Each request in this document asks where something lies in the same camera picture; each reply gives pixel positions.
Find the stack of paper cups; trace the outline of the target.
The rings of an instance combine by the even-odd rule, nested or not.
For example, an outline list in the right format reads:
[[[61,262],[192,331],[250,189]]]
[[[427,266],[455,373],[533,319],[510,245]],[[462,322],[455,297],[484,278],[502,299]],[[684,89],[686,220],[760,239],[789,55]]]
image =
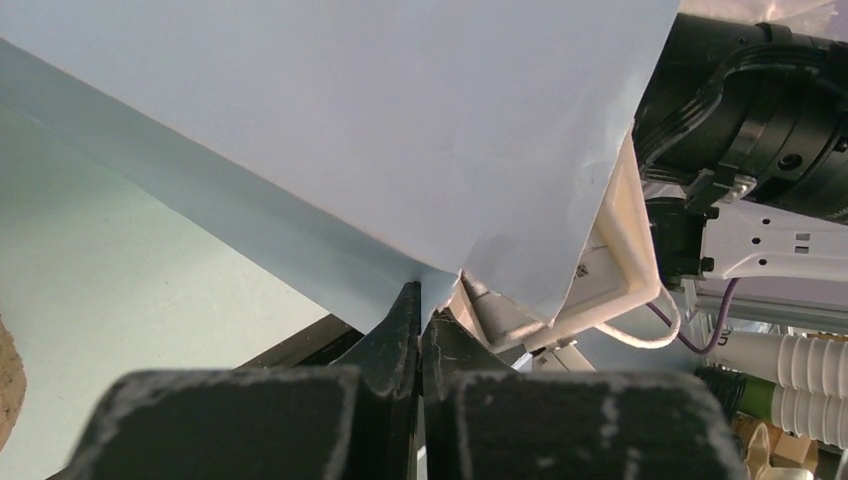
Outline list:
[[[847,343],[799,335],[725,331],[707,358],[746,376],[747,415],[847,448]]]

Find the brown pulp cup carrier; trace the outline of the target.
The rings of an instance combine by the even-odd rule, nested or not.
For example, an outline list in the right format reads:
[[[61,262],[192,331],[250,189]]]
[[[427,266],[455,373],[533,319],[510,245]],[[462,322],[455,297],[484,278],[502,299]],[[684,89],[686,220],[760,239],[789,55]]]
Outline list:
[[[14,338],[1,323],[1,437],[4,449],[18,421],[26,395],[27,379]]]

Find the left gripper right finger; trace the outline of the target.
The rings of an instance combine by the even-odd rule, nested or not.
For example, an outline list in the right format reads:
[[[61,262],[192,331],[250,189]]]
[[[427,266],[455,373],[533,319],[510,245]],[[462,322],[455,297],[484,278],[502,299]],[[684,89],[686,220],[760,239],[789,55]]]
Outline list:
[[[421,337],[432,479],[744,479],[716,399],[679,372],[521,373],[456,320]]]

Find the light blue paper bag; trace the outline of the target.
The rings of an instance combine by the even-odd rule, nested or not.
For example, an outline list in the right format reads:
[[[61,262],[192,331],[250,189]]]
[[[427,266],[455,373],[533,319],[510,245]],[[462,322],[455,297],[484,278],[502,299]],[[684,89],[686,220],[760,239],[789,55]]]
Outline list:
[[[1,99],[361,330],[563,307],[675,1],[5,1]]]

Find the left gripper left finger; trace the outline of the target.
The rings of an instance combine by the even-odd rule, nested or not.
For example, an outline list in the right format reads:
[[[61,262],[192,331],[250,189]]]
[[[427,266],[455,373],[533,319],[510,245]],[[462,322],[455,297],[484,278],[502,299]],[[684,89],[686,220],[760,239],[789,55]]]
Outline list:
[[[70,479],[407,479],[421,287],[326,366],[145,370],[94,409]]]

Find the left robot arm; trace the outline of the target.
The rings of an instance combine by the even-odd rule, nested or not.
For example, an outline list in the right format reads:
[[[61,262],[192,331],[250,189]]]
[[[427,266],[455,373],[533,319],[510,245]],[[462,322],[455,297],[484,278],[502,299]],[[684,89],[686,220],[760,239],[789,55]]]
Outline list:
[[[736,174],[755,202],[847,220],[847,47],[761,23],[680,15],[636,115],[651,180],[704,212]],[[336,362],[142,371],[95,410],[72,479],[405,479],[425,421],[432,479],[743,479],[689,374],[519,373],[421,288]]]

